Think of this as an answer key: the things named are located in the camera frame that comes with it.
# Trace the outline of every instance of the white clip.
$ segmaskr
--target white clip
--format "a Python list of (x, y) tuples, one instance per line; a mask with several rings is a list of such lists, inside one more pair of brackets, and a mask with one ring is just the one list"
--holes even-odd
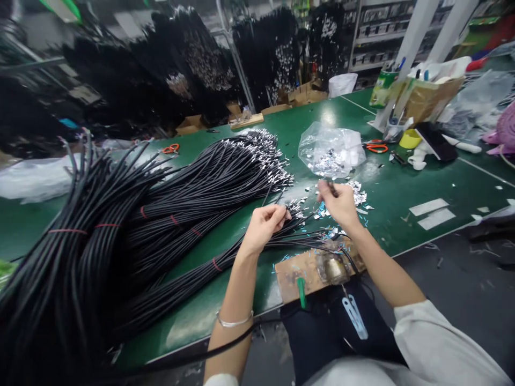
[(342, 299), (342, 304), (345, 308), (345, 311), (347, 311), (347, 315), (349, 315), (350, 321), (356, 329), (359, 338), (361, 340), (367, 340), (369, 338), (369, 333), (366, 330), (365, 324), (363, 323), (363, 319), (361, 319), (361, 314), (359, 313), (358, 306), (356, 305), (356, 300), (354, 299), (354, 296), (344, 296)]

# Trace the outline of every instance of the orange scissors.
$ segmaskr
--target orange scissors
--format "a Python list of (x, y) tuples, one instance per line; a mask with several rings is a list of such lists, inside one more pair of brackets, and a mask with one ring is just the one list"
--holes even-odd
[(374, 153), (386, 153), (388, 151), (388, 146), (386, 146), (386, 142), (380, 139), (373, 139), (368, 142), (363, 143), (363, 147), (367, 150), (370, 150)]
[(168, 147), (165, 147), (163, 150), (161, 150), (163, 152), (163, 154), (179, 154), (179, 148), (181, 147), (181, 145), (179, 144), (171, 144), (170, 146)]

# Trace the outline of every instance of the red rubber band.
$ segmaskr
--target red rubber band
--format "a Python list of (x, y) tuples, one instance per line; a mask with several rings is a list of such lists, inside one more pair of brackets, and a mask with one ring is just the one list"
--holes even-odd
[(216, 265), (214, 257), (213, 257), (213, 265), (215, 266), (217, 271), (223, 272), (220, 268), (218, 268), (218, 265)]
[(99, 224), (95, 228), (100, 228), (103, 226), (112, 226), (112, 227), (120, 228), (120, 225), (118, 225), (118, 224)]
[(197, 235), (199, 235), (200, 237), (202, 237), (202, 233), (200, 233), (199, 231), (197, 231), (195, 228), (192, 228), (192, 231), (195, 232)]
[(139, 211), (141, 212), (143, 218), (146, 218), (147, 220), (149, 219), (147, 216), (145, 216), (145, 213), (143, 212), (143, 207), (141, 207)]
[(51, 231), (48, 231), (48, 233), (57, 233), (57, 232), (75, 232), (75, 233), (82, 233), (87, 235), (86, 231), (81, 231), (80, 229), (52, 229)]

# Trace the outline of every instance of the hand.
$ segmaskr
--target hand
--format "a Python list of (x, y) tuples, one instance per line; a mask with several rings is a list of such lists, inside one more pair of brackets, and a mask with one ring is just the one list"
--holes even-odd
[(334, 188), (338, 192), (338, 197), (333, 196), (327, 181), (320, 180), (318, 182), (318, 191), (320, 193), (318, 194), (317, 201), (324, 201), (326, 203), (329, 213), (346, 233), (349, 233), (349, 231), (356, 227), (361, 228), (354, 204), (354, 189), (349, 185), (341, 184), (334, 184)]
[(286, 219), (291, 220), (291, 214), (284, 205), (254, 209), (239, 252), (245, 256), (259, 255), (272, 235), (282, 229)]

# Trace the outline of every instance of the tape roll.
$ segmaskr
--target tape roll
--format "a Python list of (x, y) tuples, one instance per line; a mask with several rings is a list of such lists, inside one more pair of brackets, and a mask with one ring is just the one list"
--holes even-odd
[(399, 145), (405, 149), (414, 149), (422, 141), (422, 138), (417, 134), (414, 129), (409, 129), (402, 135)]

